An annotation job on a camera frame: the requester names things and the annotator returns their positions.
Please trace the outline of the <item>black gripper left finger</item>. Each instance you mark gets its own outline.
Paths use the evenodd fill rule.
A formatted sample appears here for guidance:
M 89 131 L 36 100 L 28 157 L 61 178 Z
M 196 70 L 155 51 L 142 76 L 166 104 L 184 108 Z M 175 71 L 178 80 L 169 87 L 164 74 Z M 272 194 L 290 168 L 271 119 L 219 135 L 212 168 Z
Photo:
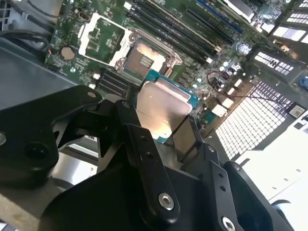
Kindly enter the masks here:
M 141 218 L 172 225 L 180 206 L 149 130 L 133 105 L 103 100 L 85 86 L 72 87 L 0 113 L 0 217 L 12 225 L 39 225 L 61 193 L 51 179 L 59 151 L 85 135 L 98 139 L 98 173 L 117 166 L 136 171 Z

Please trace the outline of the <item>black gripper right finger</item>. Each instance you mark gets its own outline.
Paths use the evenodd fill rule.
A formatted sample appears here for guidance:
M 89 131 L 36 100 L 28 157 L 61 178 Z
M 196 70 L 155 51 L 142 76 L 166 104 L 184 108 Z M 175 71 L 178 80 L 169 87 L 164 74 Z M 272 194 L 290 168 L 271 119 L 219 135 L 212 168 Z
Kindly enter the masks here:
M 287 231 L 289 226 L 242 167 L 221 164 L 213 146 L 203 141 L 192 116 L 173 132 L 181 170 L 196 176 L 205 188 L 213 231 Z

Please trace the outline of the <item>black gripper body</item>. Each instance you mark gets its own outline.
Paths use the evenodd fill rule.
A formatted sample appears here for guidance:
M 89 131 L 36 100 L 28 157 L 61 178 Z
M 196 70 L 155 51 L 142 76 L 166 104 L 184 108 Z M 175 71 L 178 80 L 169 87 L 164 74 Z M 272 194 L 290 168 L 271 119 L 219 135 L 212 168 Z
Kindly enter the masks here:
M 213 231 L 206 191 L 200 180 L 166 167 L 180 216 L 167 231 Z M 117 166 L 58 195 L 44 211 L 41 231 L 153 231 L 141 218 L 136 171 Z

